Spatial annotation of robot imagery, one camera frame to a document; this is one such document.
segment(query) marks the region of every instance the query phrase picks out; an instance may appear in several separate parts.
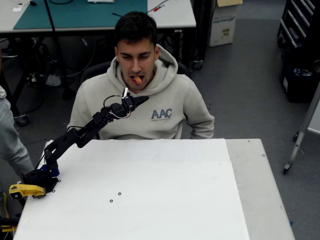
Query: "storage rack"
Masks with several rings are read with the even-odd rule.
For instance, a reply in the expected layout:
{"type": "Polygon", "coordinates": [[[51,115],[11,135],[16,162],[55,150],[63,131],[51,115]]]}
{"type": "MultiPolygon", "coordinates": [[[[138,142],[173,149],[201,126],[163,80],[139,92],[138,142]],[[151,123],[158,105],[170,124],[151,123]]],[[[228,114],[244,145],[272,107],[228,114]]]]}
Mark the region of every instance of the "storage rack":
{"type": "Polygon", "coordinates": [[[310,64],[320,59],[319,5],[318,0],[287,0],[277,34],[279,47],[285,39],[292,51],[310,64]]]}

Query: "chair wheel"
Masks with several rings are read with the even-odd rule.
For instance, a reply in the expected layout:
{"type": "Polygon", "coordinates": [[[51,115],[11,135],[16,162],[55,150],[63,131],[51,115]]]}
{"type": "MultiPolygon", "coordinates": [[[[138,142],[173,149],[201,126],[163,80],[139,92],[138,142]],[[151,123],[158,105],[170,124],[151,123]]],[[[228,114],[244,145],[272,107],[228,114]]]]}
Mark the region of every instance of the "chair wheel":
{"type": "Polygon", "coordinates": [[[287,163],[285,166],[284,166],[284,169],[283,169],[283,175],[286,175],[288,172],[289,172],[289,169],[291,168],[292,166],[292,163],[287,163]]]}
{"type": "Polygon", "coordinates": [[[16,116],[14,119],[15,123],[20,127],[23,127],[29,123],[29,117],[23,113],[19,114],[19,116],[16,116]]]}
{"type": "Polygon", "coordinates": [[[203,66],[202,61],[194,61],[193,65],[192,65],[194,70],[200,70],[200,69],[202,69],[202,66],[203,66]]]}

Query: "black robotic arm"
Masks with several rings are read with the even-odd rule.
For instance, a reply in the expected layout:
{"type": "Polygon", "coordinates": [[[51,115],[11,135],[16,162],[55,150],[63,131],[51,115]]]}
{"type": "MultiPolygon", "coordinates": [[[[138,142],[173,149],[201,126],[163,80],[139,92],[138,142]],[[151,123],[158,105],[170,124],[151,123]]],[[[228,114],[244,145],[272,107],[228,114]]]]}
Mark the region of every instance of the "black robotic arm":
{"type": "Polygon", "coordinates": [[[148,96],[133,97],[125,88],[121,102],[113,103],[110,106],[104,106],[100,112],[92,116],[92,120],[84,127],[77,130],[71,128],[64,135],[58,137],[44,149],[44,159],[46,164],[40,169],[35,169],[25,176],[23,182],[28,185],[37,185],[45,188],[46,192],[51,192],[58,182],[59,175],[57,160],[73,144],[79,148],[84,147],[90,142],[99,131],[113,120],[128,118],[131,113],[141,104],[149,99],[148,96]]]}

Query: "office chair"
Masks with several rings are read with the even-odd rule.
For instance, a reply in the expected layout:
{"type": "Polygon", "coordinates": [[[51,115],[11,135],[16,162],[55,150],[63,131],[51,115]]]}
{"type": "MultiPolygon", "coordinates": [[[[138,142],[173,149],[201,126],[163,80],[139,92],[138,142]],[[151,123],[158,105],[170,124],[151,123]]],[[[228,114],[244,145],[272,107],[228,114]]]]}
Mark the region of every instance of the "office chair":
{"type": "MultiPolygon", "coordinates": [[[[94,76],[104,74],[107,72],[111,65],[111,61],[100,63],[98,65],[91,66],[87,68],[81,75],[80,83],[82,84],[85,80],[90,79],[94,76]]],[[[188,68],[182,63],[178,62],[178,74],[184,74],[190,78],[190,72],[188,68]]]]}

